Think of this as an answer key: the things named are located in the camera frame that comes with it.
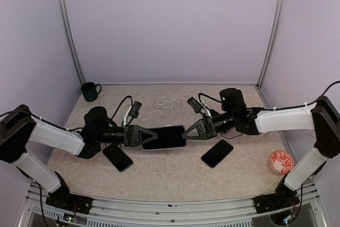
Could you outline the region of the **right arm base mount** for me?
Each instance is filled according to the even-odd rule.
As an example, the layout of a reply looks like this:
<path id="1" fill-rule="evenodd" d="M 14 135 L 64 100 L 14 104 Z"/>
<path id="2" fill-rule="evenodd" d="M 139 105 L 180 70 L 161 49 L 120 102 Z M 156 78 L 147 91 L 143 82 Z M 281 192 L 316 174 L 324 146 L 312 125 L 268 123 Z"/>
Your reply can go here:
<path id="1" fill-rule="evenodd" d="M 291 190 L 281 182 L 274 192 L 256 196 L 253 202 L 257 214 L 262 214 L 291 207 L 293 204 L 299 204 L 300 200 L 296 190 Z"/>

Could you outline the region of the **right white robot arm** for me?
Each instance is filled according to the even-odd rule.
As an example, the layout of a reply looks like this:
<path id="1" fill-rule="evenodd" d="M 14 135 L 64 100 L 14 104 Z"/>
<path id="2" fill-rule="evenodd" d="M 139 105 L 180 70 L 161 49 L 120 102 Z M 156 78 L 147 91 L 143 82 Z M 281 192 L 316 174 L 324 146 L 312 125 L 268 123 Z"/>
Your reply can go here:
<path id="1" fill-rule="evenodd" d="M 247 107 L 243 92 L 236 88 L 223 89 L 219 95 L 222 113 L 215 115 L 200 99 L 188 99 L 188 104 L 202 118 L 184 132 L 184 139 L 209 140 L 231 128 L 247 136 L 314 132 L 314 145 L 281 180 L 272 195 L 275 207 L 284 207 L 292 200 L 293 191 L 302 187 L 329 159 L 339 155 L 339 113 L 325 94 L 309 103 L 281 108 Z"/>

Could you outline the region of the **blue smartphone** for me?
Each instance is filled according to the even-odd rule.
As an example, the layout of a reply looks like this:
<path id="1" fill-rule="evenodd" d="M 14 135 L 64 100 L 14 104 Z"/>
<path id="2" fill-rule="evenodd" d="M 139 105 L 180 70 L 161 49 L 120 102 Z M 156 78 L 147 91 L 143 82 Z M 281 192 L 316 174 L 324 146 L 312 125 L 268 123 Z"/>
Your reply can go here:
<path id="1" fill-rule="evenodd" d="M 185 132 L 183 125 L 168 125 L 165 127 L 148 128 L 158 135 L 157 139 L 142 145 L 143 150 L 164 150 L 185 147 L 186 139 L 182 138 Z"/>

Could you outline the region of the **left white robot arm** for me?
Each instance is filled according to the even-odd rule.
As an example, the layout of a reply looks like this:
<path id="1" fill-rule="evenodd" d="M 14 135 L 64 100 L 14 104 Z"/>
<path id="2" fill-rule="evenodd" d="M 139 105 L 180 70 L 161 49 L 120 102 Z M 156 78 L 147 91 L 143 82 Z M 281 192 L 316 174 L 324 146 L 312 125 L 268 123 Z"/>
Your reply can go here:
<path id="1" fill-rule="evenodd" d="M 90 159 L 101 151 L 104 143 L 138 147 L 157 139 L 158 135 L 138 125 L 119 127 L 102 106 L 92 108 L 84 116 L 81 131 L 59 127 L 31 113 L 27 105 L 1 115 L 1 161 L 15 165 L 40 184 L 63 208 L 74 204 L 74 196 L 61 176 L 52 172 L 26 148 L 35 142 L 60 149 L 79 158 Z"/>

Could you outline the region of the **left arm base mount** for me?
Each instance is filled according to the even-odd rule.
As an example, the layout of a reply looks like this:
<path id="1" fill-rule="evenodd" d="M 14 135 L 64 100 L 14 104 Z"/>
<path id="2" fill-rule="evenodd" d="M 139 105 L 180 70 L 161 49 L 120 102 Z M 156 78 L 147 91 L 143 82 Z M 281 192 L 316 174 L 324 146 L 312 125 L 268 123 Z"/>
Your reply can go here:
<path id="1" fill-rule="evenodd" d="M 64 179 L 56 171 L 55 174 L 60 180 L 61 186 L 54 192 L 48 193 L 46 204 L 56 208 L 73 211 L 74 213 L 89 214 L 93 199 L 70 193 Z"/>

